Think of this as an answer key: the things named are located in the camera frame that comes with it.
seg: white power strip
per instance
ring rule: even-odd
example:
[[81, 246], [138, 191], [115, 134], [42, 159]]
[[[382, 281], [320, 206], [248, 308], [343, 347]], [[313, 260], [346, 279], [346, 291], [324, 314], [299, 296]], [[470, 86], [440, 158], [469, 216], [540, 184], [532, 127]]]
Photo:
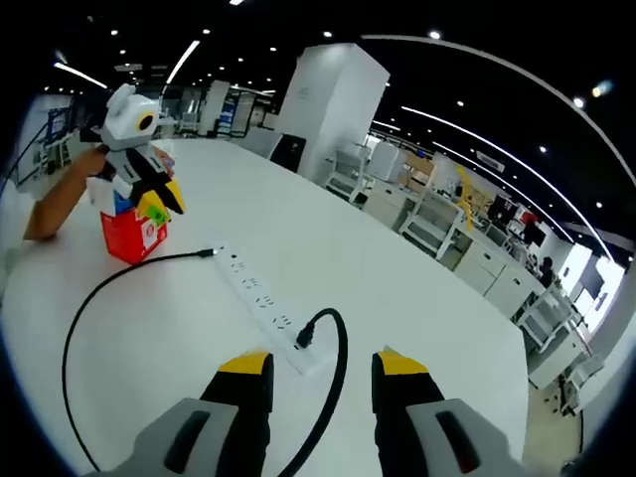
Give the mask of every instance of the white power strip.
[[335, 359], [335, 350], [327, 350], [318, 343], [302, 349], [296, 345], [300, 330], [312, 318], [293, 316], [245, 264], [236, 250], [227, 244], [217, 248], [215, 263], [228, 284], [245, 304], [260, 329], [301, 375], [310, 375]]

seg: white robot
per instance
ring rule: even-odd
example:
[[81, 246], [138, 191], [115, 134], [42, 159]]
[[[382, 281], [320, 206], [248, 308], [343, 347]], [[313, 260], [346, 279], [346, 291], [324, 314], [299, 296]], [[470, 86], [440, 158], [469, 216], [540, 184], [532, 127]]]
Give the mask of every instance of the white robot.
[[168, 209], [183, 214], [185, 205], [177, 183], [170, 178], [150, 145], [157, 128], [159, 103], [123, 84], [107, 104], [108, 113], [100, 131], [108, 147], [103, 175], [123, 198], [157, 226], [170, 220]]

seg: black ceiling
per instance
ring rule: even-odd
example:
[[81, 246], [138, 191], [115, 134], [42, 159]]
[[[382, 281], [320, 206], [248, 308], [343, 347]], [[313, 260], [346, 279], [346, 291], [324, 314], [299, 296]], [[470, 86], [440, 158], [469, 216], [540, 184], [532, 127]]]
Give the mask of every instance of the black ceiling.
[[[142, 86], [159, 87], [190, 43], [198, 39], [202, 44], [173, 85], [192, 86], [194, 82], [206, 86], [215, 79], [240, 85], [252, 81], [250, 87], [275, 89], [275, 102], [281, 104], [296, 59], [306, 47], [356, 42], [391, 74], [391, 86], [376, 120], [398, 126], [396, 135], [428, 147], [435, 140], [471, 158], [471, 148], [480, 150], [505, 163], [502, 176], [555, 219], [581, 222], [553, 191], [505, 155], [401, 107], [454, 122], [500, 145], [547, 177], [599, 229], [636, 239], [636, 187], [609, 148], [567, 105], [521, 75], [466, 53], [361, 39], [365, 34], [426, 36], [435, 29], [444, 40], [517, 64], [566, 96], [585, 98], [587, 114], [636, 170], [631, 114], [636, 105], [631, 89], [636, 75], [630, 65], [633, 41], [627, 12], [606, 3], [594, 6], [593, 11], [583, 11], [580, 4], [557, 7], [554, 2], [533, 2], [532, 8], [474, 2], [445, 7], [422, 6], [422, 2], [375, 6], [373, 2], [341, 1], [310, 6], [307, 2], [244, 0], [237, 7], [227, 1], [208, 3], [212, 5], [189, 6], [188, 11], [173, 5], [166, 12], [64, 15], [48, 45], [51, 60], [55, 61], [58, 49], [69, 66], [111, 87], [130, 77], [118, 73], [115, 65], [141, 64], [143, 69], [135, 76]], [[113, 29], [118, 35], [110, 35]], [[203, 29], [211, 33], [203, 35]], [[326, 30], [333, 32], [331, 39], [323, 37]], [[120, 50], [125, 50], [125, 55], [120, 55]], [[167, 68], [153, 70], [152, 66]], [[591, 97], [591, 89], [602, 80], [613, 81], [613, 91], [601, 98]], [[53, 90], [73, 88], [76, 93], [99, 90], [53, 68], [42, 78], [42, 87], [45, 85]], [[464, 102], [463, 107], [457, 105], [458, 100]], [[548, 153], [541, 153], [540, 145], [546, 146]], [[597, 209], [596, 202], [603, 208]], [[599, 253], [593, 238], [571, 235]], [[620, 255], [616, 256], [620, 261], [626, 260], [624, 251], [610, 250]]]

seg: floor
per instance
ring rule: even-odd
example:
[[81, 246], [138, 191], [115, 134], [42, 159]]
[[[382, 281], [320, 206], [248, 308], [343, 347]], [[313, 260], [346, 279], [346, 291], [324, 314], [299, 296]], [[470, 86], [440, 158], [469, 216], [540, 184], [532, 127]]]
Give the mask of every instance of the floor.
[[523, 462], [531, 473], [558, 476], [562, 466], [578, 455], [579, 416], [553, 413], [558, 401], [555, 390], [536, 390], [529, 386], [528, 430]]

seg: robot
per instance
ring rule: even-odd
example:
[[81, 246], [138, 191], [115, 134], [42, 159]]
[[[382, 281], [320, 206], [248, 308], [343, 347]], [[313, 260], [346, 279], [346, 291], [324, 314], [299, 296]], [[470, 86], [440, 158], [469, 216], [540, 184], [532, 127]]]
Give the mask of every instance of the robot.
[[150, 145], [158, 118], [157, 101], [123, 84], [107, 103], [99, 139], [108, 150], [100, 176], [111, 181], [140, 215], [160, 227], [170, 220], [168, 210], [183, 214], [186, 208], [177, 182]]
[[[268, 352], [230, 360], [199, 399], [181, 400], [143, 429], [126, 461], [85, 477], [259, 477], [273, 374]], [[385, 477], [528, 476], [505, 434], [461, 399], [445, 399], [416, 360], [390, 348], [373, 354], [371, 401]]]

